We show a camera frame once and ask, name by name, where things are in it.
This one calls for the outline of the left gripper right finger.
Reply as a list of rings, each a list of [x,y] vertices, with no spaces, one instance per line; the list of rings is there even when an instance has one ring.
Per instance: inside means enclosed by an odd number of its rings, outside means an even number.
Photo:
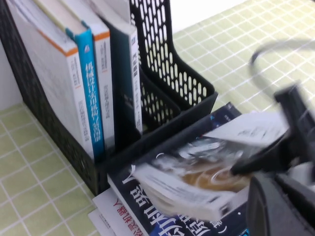
[[[299,211],[315,210],[315,193],[285,174],[277,174],[277,184]]]

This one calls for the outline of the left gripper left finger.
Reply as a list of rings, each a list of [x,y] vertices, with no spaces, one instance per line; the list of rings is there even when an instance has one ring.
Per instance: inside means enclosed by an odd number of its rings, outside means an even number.
[[[256,173],[248,194],[251,236],[313,236],[315,211],[299,211],[277,184],[277,174]]]

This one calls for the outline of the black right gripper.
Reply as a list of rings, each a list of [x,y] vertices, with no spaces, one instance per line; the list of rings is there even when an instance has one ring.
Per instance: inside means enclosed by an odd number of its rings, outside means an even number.
[[[233,175],[247,175],[257,171],[283,172],[291,162],[310,162],[315,169],[315,118],[305,104],[297,85],[275,93],[288,124],[286,134],[258,153],[238,160],[232,167]]]

